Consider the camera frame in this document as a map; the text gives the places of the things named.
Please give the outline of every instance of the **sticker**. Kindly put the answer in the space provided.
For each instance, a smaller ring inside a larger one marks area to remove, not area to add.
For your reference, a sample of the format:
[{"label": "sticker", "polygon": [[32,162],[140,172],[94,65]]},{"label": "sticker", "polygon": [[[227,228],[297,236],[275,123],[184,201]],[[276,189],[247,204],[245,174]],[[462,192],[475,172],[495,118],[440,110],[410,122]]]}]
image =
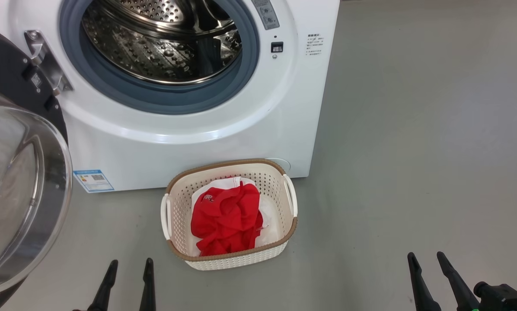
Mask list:
[{"label": "sticker", "polygon": [[257,9],[258,15],[261,17],[264,29],[269,30],[280,26],[278,16],[276,16],[276,12],[270,3],[270,0],[252,0],[252,2]]},{"label": "sticker", "polygon": [[310,34],[306,38],[306,56],[321,55],[324,48],[324,37],[319,33]]},{"label": "sticker", "polygon": [[100,169],[74,171],[74,175],[88,193],[114,191],[111,183]]}]

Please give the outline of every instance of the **laundry basket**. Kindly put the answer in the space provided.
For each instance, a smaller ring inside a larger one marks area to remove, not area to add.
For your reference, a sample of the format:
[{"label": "laundry basket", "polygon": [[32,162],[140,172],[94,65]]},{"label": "laundry basket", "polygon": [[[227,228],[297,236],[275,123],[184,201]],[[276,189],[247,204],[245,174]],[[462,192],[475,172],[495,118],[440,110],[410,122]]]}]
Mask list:
[{"label": "laundry basket", "polygon": [[[268,196],[278,207],[280,239],[251,250],[215,256],[190,256],[191,196],[216,179],[241,176],[256,183],[261,196]],[[297,227],[297,197],[284,170],[266,159],[249,159],[207,165],[175,177],[162,199],[162,231],[172,251],[197,270],[220,270],[246,266],[278,256],[286,248]]]}]

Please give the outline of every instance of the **metal hinge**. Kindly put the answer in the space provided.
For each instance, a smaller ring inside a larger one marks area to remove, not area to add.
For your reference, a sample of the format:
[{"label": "metal hinge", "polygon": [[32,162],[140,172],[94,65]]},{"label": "metal hinge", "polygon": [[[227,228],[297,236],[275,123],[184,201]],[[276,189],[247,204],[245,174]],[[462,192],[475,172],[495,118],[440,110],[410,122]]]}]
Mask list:
[{"label": "metal hinge", "polygon": [[65,90],[73,90],[70,82],[65,76],[63,69],[57,63],[49,45],[45,42],[43,34],[39,30],[27,30],[24,37],[30,49],[32,65],[39,67],[45,75],[51,87],[53,95],[57,96]]}]

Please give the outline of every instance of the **washing machine door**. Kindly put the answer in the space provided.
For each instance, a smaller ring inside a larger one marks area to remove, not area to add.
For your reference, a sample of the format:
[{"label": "washing machine door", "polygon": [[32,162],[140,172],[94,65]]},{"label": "washing machine door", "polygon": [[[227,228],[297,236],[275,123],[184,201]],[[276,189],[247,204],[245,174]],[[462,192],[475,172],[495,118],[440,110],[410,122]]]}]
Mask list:
[{"label": "washing machine door", "polygon": [[0,307],[53,245],[66,216],[71,172],[51,85],[0,35]]}]

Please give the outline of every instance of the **gray rubber gasket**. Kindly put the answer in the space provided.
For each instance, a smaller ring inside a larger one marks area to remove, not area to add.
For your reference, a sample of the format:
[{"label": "gray rubber gasket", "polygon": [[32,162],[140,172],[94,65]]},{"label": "gray rubber gasket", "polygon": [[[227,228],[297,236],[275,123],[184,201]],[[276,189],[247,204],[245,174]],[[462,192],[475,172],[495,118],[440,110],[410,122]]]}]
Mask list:
[{"label": "gray rubber gasket", "polygon": [[259,61],[259,35],[242,0],[215,0],[233,18],[243,49],[220,75],[195,85],[146,82],[109,63],[91,45],[81,18],[92,0],[64,0],[59,12],[61,42],[70,61],[95,89],[128,107],[155,114],[193,114],[217,107],[235,96],[251,79]]}]

